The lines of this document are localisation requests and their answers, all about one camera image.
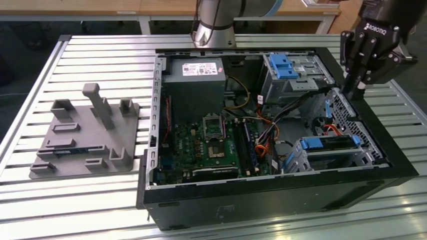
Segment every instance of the aluminum table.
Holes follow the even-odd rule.
[[[339,58],[338,35],[239,35],[239,47],[327,47]],[[137,210],[139,160],[126,174],[31,180],[54,117],[55,99],[89,105],[97,82],[115,104],[141,105],[135,155],[147,147],[155,49],[193,48],[189,35],[62,37],[0,145],[0,239],[398,239],[427,234],[427,117],[398,84],[375,85],[366,100],[409,156],[419,177],[387,188],[350,209],[162,232]]]

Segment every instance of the gray plastic peg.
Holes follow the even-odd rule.
[[[101,97],[101,86],[98,83],[87,83],[83,87],[83,95],[89,97],[93,102],[98,117],[107,130],[115,128],[115,124],[111,118],[113,109],[107,102],[107,98]]]

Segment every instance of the blue plastic clip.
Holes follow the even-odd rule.
[[[270,54],[270,63],[277,72],[278,79],[298,79],[299,74],[294,71],[293,63],[285,54]]]
[[[331,107],[330,107],[330,99],[325,100],[325,109],[326,109],[326,117],[331,119],[333,114],[331,114]]]
[[[354,143],[359,146],[362,141],[361,141],[361,137],[358,135],[353,135],[351,136]]]
[[[321,149],[321,148],[323,148],[323,144],[322,144],[321,138],[318,138],[318,137],[306,138],[306,142],[307,142],[307,145],[309,145],[310,149]]]
[[[309,144],[307,144],[306,140],[303,139],[299,142],[301,142],[302,149],[307,149],[309,148]]]

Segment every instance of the ram slot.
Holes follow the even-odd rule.
[[[253,162],[251,150],[247,140],[247,130],[242,122],[233,124],[233,133],[235,149],[239,156],[242,175],[250,176],[255,172],[255,166]]]

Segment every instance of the circuit board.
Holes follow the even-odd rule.
[[[203,169],[238,169],[238,178],[254,177],[271,174],[266,162],[257,166],[258,172],[249,175],[241,170],[241,158],[237,150],[234,121],[225,121],[222,125],[197,122],[194,124],[177,124],[173,133],[173,153],[161,156],[161,184],[179,184],[186,182],[186,175],[190,171]],[[259,136],[258,125],[254,121],[247,121],[251,144]],[[215,134],[222,128],[223,137],[221,139],[206,138],[206,133]]]

